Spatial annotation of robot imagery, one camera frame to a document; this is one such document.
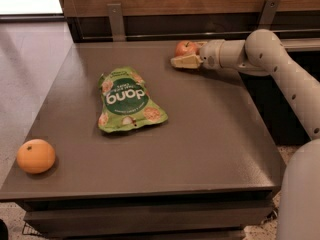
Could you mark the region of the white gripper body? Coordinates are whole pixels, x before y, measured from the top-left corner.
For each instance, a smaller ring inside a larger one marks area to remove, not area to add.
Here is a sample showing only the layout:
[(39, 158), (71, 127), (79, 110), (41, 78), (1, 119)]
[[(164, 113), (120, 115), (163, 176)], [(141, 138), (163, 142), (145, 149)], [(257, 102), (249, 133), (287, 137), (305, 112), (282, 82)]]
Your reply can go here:
[(223, 43), (223, 39), (211, 40), (200, 48), (199, 55), (204, 68), (210, 70), (219, 70), (221, 68), (220, 50)]

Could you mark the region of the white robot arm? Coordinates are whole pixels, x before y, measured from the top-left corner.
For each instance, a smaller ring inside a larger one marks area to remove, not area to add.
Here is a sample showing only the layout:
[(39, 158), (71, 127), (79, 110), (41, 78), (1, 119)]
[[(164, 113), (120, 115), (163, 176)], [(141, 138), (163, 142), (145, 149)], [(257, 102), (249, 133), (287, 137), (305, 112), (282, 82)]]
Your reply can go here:
[(273, 78), (310, 141), (289, 160), (282, 180), (276, 240), (320, 240), (320, 82), (297, 64), (276, 34), (253, 31), (244, 40), (195, 42), (177, 53), (175, 68), (234, 69)]

